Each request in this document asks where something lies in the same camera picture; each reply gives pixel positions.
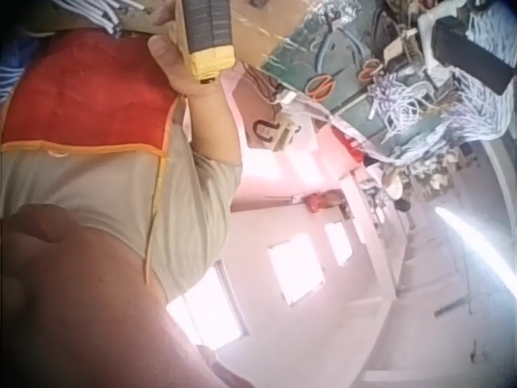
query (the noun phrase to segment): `blue cloth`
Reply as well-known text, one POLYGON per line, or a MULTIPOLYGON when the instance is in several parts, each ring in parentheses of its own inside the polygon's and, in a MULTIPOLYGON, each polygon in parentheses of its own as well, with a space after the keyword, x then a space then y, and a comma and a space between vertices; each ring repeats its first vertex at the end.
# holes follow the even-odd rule
POLYGON ((25 69, 36 57, 44 39, 18 33, 0 53, 0 103, 6 101, 25 69))

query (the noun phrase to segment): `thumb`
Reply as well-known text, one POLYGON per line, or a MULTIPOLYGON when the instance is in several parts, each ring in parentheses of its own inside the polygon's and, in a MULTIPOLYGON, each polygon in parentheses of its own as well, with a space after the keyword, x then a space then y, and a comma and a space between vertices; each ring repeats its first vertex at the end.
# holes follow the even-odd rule
POLYGON ((147 43, 154 60, 168 78, 174 73, 175 66, 182 61, 181 52, 172 40, 166 36, 151 36, 147 43))

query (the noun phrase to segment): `shirt sleeve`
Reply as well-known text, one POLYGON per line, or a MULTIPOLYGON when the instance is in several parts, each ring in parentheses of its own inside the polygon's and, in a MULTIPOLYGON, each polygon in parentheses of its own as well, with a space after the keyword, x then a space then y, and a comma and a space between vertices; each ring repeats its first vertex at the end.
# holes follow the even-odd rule
POLYGON ((192 151, 208 227, 208 255, 219 253, 228 231, 230 205, 241 183, 242 164, 230 165, 192 151))

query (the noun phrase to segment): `t-shirt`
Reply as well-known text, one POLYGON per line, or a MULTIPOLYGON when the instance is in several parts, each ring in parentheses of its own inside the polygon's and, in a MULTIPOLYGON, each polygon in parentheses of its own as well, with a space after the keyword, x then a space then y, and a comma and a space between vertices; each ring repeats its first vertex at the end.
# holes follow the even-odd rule
MULTIPOLYGON (((151 264, 168 301, 197 283, 217 259, 242 166, 193 151, 173 125, 162 201, 153 227, 151 264)), ((158 158, 145 152, 2 154, 0 216, 25 204, 71 211, 79 223, 115 236, 145 257, 158 158)))

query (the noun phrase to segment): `black hair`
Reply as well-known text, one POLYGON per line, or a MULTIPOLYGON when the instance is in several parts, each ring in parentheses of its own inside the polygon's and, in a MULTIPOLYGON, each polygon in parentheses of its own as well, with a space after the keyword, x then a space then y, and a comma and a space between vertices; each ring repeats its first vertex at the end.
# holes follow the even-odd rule
POLYGON ((411 209, 411 202, 405 200, 404 198, 401 198, 400 200, 395 200, 393 204, 395 205, 395 209, 399 212, 407 213, 411 209))

